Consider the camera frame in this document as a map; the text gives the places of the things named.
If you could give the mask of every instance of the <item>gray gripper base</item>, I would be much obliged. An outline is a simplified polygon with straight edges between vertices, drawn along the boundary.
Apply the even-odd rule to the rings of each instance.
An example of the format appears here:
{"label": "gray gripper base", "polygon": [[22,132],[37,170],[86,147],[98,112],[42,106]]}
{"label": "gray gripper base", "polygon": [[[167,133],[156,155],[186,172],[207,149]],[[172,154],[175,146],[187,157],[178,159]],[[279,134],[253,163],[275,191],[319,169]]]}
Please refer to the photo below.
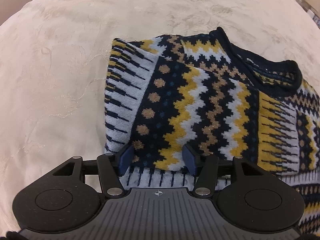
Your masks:
{"label": "gray gripper base", "polygon": [[190,196],[185,188],[133,188],[110,199],[101,212],[81,228],[67,233],[41,234],[24,229],[30,240],[294,240],[293,229],[257,234],[237,228],[216,211],[210,200]]}

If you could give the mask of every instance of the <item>cream satin blanket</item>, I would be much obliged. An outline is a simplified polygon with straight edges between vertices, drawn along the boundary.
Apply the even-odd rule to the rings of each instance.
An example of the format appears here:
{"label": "cream satin blanket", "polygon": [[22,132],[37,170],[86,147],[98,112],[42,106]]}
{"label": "cream satin blanket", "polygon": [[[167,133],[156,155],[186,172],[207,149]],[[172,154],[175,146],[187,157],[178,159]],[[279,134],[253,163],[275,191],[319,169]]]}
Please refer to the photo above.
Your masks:
{"label": "cream satin blanket", "polygon": [[298,62],[320,92],[320,30],[295,0],[33,0],[0,26],[0,235],[25,186],[74,155],[105,145],[111,41],[223,27],[272,61]]}

